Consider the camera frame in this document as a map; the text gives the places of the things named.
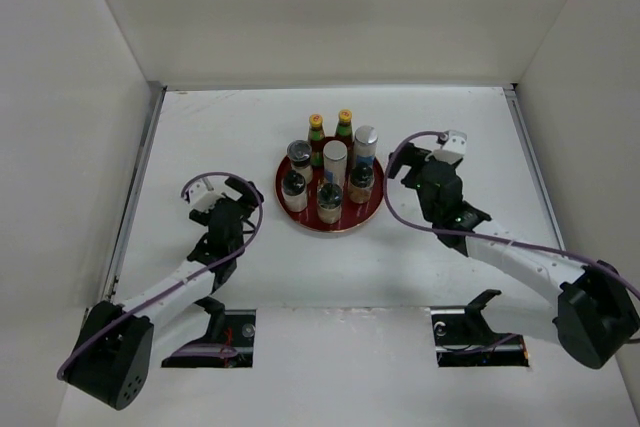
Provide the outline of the salt grinder black top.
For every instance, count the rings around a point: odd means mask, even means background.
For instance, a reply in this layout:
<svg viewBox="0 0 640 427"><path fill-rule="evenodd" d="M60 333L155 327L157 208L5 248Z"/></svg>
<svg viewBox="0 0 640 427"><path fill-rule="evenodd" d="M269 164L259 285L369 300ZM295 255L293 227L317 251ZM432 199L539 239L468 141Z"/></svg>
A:
<svg viewBox="0 0 640 427"><path fill-rule="evenodd" d="M289 170L281 182L281 193L286 208L294 213L300 213L307 208L307 182L297 171Z"/></svg>

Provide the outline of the silver-lid blue-label spice jar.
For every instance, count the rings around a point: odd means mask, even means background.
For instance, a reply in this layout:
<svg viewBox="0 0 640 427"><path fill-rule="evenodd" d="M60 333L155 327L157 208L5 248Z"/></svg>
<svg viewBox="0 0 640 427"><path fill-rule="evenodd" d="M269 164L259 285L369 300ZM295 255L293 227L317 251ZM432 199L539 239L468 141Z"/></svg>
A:
<svg viewBox="0 0 640 427"><path fill-rule="evenodd" d="M372 166L375 160L378 142L376 129L363 125L356 129L353 142L353 166L365 163Z"/></svg>

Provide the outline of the brown spice grinder black top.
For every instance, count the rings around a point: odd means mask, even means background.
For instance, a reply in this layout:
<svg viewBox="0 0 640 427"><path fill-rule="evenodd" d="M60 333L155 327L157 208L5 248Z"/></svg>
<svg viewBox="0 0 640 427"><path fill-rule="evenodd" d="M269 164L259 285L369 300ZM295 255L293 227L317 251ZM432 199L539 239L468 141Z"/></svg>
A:
<svg viewBox="0 0 640 427"><path fill-rule="evenodd" d="M349 176L349 199L356 204L367 203L372 195L374 180L372 167L364 162L358 163Z"/></svg>

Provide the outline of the sauce bottle yellow cap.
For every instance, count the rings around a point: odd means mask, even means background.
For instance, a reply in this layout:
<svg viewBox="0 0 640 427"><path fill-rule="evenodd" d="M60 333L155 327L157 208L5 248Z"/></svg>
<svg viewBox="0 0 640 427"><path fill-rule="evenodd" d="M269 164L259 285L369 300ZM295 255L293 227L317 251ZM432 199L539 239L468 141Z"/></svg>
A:
<svg viewBox="0 0 640 427"><path fill-rule="evenodd" d="M352 147L354 140L352 128L352 112L348 109L343 109L338 114L335 139L343 142L347 148Z"/></svg>
<svg viewBox="0 0 640 427"><path fill-rule="evenodd" d="M324 142L323 117L320 114L312 114L309 117L308 143L311 146L310 162L314 169L323 167Z"/></svg>

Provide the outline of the silver-lid white spice jar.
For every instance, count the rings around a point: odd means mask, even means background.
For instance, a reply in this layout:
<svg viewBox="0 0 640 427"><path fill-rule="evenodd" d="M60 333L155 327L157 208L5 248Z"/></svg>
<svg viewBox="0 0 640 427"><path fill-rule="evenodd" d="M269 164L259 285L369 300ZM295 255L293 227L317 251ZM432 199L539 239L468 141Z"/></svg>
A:
<svg viewBox="0 0 640 427"><path fill-rule="evenodd" d="M347 146L339 140L327 142L323 148L324 179L342 187L345 182L348 161Z"/></svg>

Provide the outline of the pepper grinder black knob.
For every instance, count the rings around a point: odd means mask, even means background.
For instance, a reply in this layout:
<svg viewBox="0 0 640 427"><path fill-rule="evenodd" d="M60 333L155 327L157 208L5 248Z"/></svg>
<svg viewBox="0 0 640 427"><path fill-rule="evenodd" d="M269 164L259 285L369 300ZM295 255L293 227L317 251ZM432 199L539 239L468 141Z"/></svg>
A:
<svg viewBox="0 0 640 427"><path fill-rule="evenodd" d="M342 215L343 191L334 183L323 183L317 191L319 219L328 225L338 222Z"/></svg>

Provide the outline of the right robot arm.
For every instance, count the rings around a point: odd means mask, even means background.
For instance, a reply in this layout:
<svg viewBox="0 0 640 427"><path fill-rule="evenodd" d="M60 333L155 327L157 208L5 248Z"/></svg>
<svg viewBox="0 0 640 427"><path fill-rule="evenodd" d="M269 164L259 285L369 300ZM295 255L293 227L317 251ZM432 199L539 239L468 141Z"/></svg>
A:
<svg viewBox="0 0 640 427"><path fill-rule="evenodd" d="M416 192L425 225L447 248L497 268L551 306L536 337L548 337L581 365L599 369L623 346L639 341L639 291L603 261L518 239L463 197L457 174L466 153L464 136L441 133L438 148L411 139L389 156L384 178L409 170L401 183Z"/></svg>

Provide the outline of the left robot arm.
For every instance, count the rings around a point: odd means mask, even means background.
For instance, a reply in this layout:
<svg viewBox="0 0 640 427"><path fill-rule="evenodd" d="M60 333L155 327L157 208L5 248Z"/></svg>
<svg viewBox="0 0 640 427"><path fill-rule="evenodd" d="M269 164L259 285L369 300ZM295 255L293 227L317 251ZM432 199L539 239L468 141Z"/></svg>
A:
<svg viewBox="0 0 640 427"><path fill-rule="evenodd" d="M181 191L190 220L206 231L179 267L146 291L120 303L91 308L58 380L116 411L141 393L154 361L163 361L193 339L214 345L224 334L224 307L213 299L237 269L237 260L257 236L264 197L255 184L223 172L239 193L218 194L211 173L196 176Z"/></svg>

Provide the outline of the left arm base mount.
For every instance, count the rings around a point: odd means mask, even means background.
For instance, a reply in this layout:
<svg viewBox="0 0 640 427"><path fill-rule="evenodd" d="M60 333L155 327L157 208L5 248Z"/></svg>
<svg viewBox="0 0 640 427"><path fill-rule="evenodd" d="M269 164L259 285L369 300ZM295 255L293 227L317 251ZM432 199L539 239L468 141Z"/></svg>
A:
<svg viewBox="0 0 640 427"><path fill-rule="evenodd" d="M165 369L252 368L255 310L228 310L211 297L197 301L173 320L157 344Z"/></svg>

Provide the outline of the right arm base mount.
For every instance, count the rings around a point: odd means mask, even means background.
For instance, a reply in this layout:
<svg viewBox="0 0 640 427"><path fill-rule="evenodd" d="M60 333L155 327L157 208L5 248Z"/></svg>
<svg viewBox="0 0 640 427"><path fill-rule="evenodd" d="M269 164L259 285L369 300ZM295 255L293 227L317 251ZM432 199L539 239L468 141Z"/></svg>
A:
<svg viewBox="0 0 640 427"><path fill-rule="evenodd" d="M430 309L436 362L440 368L529 367L521 335L493 331L483 316L501 294L488 289L466 305Z"/></svg>

